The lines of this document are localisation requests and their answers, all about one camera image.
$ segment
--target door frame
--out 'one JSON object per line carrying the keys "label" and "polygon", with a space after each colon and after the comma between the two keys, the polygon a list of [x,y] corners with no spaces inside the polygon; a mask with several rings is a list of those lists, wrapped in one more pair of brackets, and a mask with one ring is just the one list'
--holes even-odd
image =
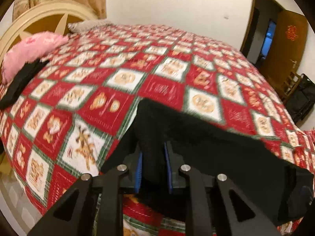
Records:
{"label": "door frame", "polygon": [[[243,52],[243,49],[245,47],[245,43],[246,43],[246,40],[247,40],[247,37],[248,37],[248,34],[249,34],[250,25],[251,25],[252,20],[253,20],[255,1],[256,0],[252,0],[252,7],[250,9],[250,14],[249,14],[249,19],[248,19],[248,23],[247,23],[247,28],[246,28],[246,32],[245,32],[245,36],[244,36],[244,39],[243,39],[242,46],[240,48],[240,52]],[[280,3],[278,3],[276,0],[272,0],[272,1],[275,2],[277,5],[279,5],[283,10],[285,10],[285,8]]]}

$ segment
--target wall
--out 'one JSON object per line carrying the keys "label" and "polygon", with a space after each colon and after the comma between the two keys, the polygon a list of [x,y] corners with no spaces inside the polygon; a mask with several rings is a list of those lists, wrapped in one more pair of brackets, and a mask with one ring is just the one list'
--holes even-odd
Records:
{"label": "wall", "polygon": [[[276,0],[286,10],[303,14],[294,0]],[[252,0],[107,0],[107,16],[114,23],[166,24],[225,41],[240,48]],[[315,34],[309,25],[299,72],[315,82]],[[307,126],[315,125],[315,120]]]}
{"label": "wall", "polygon": [[278,13],[282,11],[282,8],[272,0],[255,0],[255,7],[259,10],[259,18],[253,42],[247,55],[247,59],[253,64],[257,62],[260,54],[269,20],[271,19],[277,23]]}
{"label": "wall", "polygon": [[5,13],[4,17],[0,22],[0,37],[3,36],[5,31],[7,31],[9,26],[11,26],[12,24],[13,5],[14,3],[11,4],[10,8],[7,10],[7,12]]}

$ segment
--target fluffy pink cushion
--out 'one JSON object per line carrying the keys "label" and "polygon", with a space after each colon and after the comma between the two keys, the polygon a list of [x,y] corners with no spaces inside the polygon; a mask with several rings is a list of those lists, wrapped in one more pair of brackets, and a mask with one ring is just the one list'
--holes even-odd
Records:
{"label": "fluffy pink cushion", "polygon": [[52,32],[34,34],[14,45],[3,58],[2,82],[10,82],[26,62],[33,62],[68,41],[67,36]]}

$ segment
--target metal bolt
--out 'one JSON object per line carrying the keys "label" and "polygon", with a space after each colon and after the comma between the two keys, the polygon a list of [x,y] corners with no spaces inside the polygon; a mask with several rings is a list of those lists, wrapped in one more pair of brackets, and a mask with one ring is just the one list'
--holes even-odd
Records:
{"label": "metal bolt", "polygon": [[190,169],[191,169],[191,167],[188,164],[184,164],[181,166],[182,171],[187,172],[187,171],[190,171]]}
{"label": "metal bolt", "polygon": [[117,169],[119,171],[125,171],[127,169],[127,166],[125,164],[120,164],[117,166]]}
{"label": "metal bolt", "polygon": [[89,173],[85,173],[81,176],[81,180],[87,181],[91,178],[91,175]]}
{"label": "metal bolt", "polygon": [[219,174],[219,175],[217,176],[217,178],[218,178],[220,181],[222,181],[222,182],[224,182],[225,180],[227,180],[227,176],[226,176],[225,174]]}

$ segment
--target patterned bedding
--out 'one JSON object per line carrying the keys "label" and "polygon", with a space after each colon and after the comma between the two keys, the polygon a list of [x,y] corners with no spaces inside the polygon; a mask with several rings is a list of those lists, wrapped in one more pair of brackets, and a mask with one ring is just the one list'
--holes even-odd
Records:
{"label": "patterned bedding", "polygon": [[[276,156],[314,172],[311,138],[257,69],[223,42],[164,25],[118,25],[72,34],[45,59],[0,123],[18,181],[42,214],[82,173],[98,175],[143,97],[261,139]],[[133,196],[123,210],[131,234],[185,231]]]}

